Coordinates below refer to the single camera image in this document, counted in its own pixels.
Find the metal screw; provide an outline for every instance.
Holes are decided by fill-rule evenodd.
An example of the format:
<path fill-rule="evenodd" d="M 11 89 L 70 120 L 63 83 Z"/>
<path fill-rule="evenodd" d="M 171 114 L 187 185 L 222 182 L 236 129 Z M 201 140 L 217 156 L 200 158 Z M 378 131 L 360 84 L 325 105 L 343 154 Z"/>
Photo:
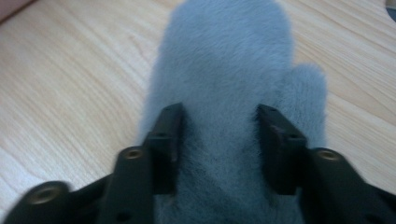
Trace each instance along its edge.
<path fill-rule="evenodd" d="M 125 153 L 125 158 L 128 160 L 134 160 L 143 156 L 143 152 L 140 149 L 131 149 Z"/>
<path fill-rule="evenodd" d="M 321 150 L 318 152 L 318 155 L 322 159 L 328 160 L 328 161 L 339 161 L 340 160 L 340 157 L 337 154 L 335 154 L 331 151 L 328 151 L 328 150 Z"/>
<path fill-rule="evenodd" d="M 48 186 L 36 191 L 28 200 L 30 204 L 47 203 L 55 199 L 61 190 L 58 187 Z"/>

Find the black plastic bracket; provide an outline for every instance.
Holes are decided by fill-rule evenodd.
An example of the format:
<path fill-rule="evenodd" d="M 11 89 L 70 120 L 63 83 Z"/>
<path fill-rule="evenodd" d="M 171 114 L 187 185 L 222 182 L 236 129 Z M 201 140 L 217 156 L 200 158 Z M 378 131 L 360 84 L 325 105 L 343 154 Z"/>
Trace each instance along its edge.
<path fill-rule="evenodd" d="M 120 152 L 112 175 L 70 192 L 51 181 L 30 189 L 5 224 L 152 224 L 153 194 L 174 194 L 182 104 L 169 105 L 140 147 Z"/>
<path fill-rule="evenodd" d="M 304 135 L 270 106 L 258 115 L 263 178 L 278 194 L 301 192 L 305 223 L 396 223 L 395 197 L 366 184 L 341 154 L 306 148 Z"/>

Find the wood grain surface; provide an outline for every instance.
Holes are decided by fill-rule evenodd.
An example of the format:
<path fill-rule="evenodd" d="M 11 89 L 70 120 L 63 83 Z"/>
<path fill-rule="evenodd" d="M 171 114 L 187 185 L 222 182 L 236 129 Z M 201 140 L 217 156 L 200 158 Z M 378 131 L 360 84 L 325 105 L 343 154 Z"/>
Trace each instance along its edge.
<path fill-rule="evenodd" d="M 75 189 L 133 144 L 151 67 L 181 0 L 39 0 L 0 26 L 0 220 L 30 187 Z M 396 193 L 396 22 L 385 1 L 279 0 L 295 62 L 327 74 L 329 147 Z"/>

